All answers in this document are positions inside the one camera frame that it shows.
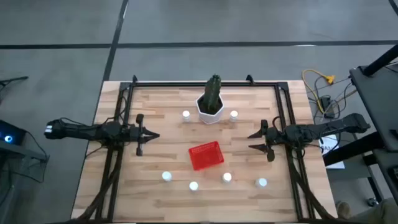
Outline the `person's leg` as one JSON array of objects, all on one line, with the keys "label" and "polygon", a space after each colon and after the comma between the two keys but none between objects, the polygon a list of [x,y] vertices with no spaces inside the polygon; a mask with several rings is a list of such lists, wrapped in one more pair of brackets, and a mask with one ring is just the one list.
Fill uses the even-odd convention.
[{"label": "person's leg", "polygon": [[384,199],[377,206],[350,218],[366,224],[398,224],[398,204],[393,198]]}]

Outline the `black power adapter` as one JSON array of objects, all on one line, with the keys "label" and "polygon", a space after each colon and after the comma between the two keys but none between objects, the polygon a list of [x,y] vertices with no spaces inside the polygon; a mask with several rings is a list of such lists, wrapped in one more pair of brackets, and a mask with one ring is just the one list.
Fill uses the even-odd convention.
[{"label": "black power adapter", "polygon": [[332,106],[332,100],[330,96],[322,96],[320,98],[321,108],[323,110],[323,117],[332,119],[335,117],[334,109]]}]

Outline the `black metal table frame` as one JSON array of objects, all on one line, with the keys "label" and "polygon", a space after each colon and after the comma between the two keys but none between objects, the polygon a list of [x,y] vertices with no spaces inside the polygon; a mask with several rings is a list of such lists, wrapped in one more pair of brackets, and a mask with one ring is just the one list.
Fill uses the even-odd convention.
[{"label": "black metal table frame", "polygon": [[[248,139],[260,128],[262,119],[270,124],[309,124],[310,104],[302,81],[233,82],[222,86],[225,108],[218,123],[204,124],[198,115],[196,99],[203,82],[138,82],[133,88],[130,122],[144,115],[147,129],[159,133],[144,144],[136,156],[136,143],[126,146],[115,191],[115,204],[103,205],[101,219],[123,223],[175,222],[294,222],[297,213],[307,217],[307,204],[298,187],[290,182],[288,157],[283,146],[275,146],[275,160],[268,162],[261,151],[249,145],[262,143]],[[190,120],[183,120],[183,111]],[[235,122],[229,120],[238,112]],[[193,170],[188,150],[218,141],[224,163]],[[166,182],[162,173],[169,171]],[[225,183],[222,175],[232,175]],[[258,178],[267,185],[255,185]],[[191,191],[189,183],[198,182]]]}]

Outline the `red plastic mesh basket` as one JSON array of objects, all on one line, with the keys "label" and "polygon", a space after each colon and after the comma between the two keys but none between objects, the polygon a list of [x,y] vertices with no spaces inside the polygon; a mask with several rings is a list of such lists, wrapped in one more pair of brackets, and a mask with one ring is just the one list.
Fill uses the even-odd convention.
[{"label": "red plastic mesh basket", "polygon": [[203,170],[224,163],[218,141],[208,142],[188,150],[193,170]]}]

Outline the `white hexagonal plant pot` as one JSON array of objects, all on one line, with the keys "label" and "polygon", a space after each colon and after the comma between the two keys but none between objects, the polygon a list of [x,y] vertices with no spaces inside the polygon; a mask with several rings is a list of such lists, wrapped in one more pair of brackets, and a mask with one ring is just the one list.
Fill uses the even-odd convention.
[{"label": "white hexagonal plant pot", "polygon": [[223,114],[224,110],[224,103],[221,95],[219,95],[219,100],[218,103],[221,105],[218,111],[215,114],[208,114],[205,112],[202,112],[200,109],[200,102],[203,100],[204,93],[202,93],[196,100],[196,106],[199,114],[199,118],[205,123],[205,124],[215,124],[221,119],[221,115]]}]

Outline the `grey metal stand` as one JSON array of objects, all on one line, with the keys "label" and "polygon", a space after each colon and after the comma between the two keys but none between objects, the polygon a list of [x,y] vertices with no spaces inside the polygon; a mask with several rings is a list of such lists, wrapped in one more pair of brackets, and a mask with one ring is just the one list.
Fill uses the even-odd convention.
[{"label": "grey metal stand", "polygon": [[10,219],[31,160],[48,161],[45,153],[0,141],[0,224]]}]

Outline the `green cactus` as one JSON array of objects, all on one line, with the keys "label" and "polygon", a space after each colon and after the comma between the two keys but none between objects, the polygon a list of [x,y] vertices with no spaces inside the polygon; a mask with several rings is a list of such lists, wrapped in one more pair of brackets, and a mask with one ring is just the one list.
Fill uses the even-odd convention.
[{"label": "green cactus", "polygon": [[221,78],[214,74],[206,83],[205,94],[203,95],[203,111],[208,114],[215,114],[218,111],[218,98],[221,88]]}]

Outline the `white paper sheet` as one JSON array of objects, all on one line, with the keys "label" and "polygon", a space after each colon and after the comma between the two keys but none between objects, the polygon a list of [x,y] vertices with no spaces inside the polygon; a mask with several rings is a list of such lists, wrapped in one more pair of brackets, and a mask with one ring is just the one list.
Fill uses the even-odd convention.
[{"label": "white paper sheet", "polygon": [[[319,146],[321,147],[322,155],[329,153],[332,150],[338,149],[336,146],[338,144],[338,140],[336,135],[332,134],[329,136],[322,137],[319,141]],[[327,169],[345,169],[345,164],[343,161],[334,163],[332,165],[326,166]]]}]

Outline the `black device with blue light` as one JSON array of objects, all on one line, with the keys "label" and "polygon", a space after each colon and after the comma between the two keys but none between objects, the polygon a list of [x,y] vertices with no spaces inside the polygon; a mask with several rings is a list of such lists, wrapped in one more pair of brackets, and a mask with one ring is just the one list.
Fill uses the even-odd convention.
[{"label": "black device with blue light", "polygon": [[0,141],[21,146],[26,133],[26,130],[0,120]]}]

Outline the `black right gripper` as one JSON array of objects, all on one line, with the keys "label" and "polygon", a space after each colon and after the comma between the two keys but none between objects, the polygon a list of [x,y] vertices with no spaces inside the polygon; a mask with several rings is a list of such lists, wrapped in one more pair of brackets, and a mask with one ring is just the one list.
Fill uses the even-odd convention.
[{"label": "black right gripper", "polygon": [[265,119],[261,120],[261,130],[248,136],[248,139],[261,138],[263,136],[265,137],[265,144],[249,145],[249,147],[265,152],[267,154],[267,160],[272,162],[275,159],[275,153],[271,146],[285,143],[284,137],[282,136],[282,132],[277,128],[270,128]]}]

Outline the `black stand leg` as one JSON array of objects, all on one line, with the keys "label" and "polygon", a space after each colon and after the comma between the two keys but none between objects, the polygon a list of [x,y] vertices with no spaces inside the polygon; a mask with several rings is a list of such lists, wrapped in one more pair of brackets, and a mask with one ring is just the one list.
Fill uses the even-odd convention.
[{"label": "black stand leg", "polygon": [[0,86],[5,87],[11,82],[16,82],[16,81],[21,81],[21,80],[26,80],[28,79],[28,76],[23,76],[23,77],[17,77],[17,78],[10,78],[10,79],[5,79],[5,80],[0,80]]}]

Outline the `person's shoe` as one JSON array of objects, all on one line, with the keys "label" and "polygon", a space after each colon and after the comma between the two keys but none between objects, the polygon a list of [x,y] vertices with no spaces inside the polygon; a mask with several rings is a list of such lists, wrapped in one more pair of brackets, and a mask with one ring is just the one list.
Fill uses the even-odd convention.
[{"label": "person's shoe", "polygon": [[336,211],[340,219],[348,220],[351,217],[351,208],[347,202],[337,202]]}]

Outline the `black cart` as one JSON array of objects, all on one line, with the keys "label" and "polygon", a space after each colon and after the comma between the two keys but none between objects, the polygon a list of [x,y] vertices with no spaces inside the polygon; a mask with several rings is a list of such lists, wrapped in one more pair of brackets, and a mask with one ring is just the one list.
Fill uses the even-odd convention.
[{"label": "black cart", "polygon": [[349,71],[365,108],[376,128],[374,133],[355,140],[324,156],[331,165],[371,151],[367,165],[377,164],[398,204],[398,44],[367,66]]}]

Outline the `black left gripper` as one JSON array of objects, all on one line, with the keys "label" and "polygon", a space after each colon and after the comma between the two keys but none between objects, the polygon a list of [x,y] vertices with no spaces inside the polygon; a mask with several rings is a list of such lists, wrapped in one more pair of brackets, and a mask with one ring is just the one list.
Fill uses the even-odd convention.
[{"label": "black left gripper", "polygon": [[143,120],[144,120],[144,115],[138,114],[136,116],[136,123],[127,125],[129,128],[130,141],[137,142],[136,156],[142,156],[142,154],[143,154],[142,148],[141,148],[141,144],[143,142],[143,140],[142,140],[143,134],[148,135],[148,136],[144,137],[145,143],[147,143],[148,141],[151,141],[153,139],[156,139],[160,136],[160,134],[149,131],[148,129],[144,128]]}]

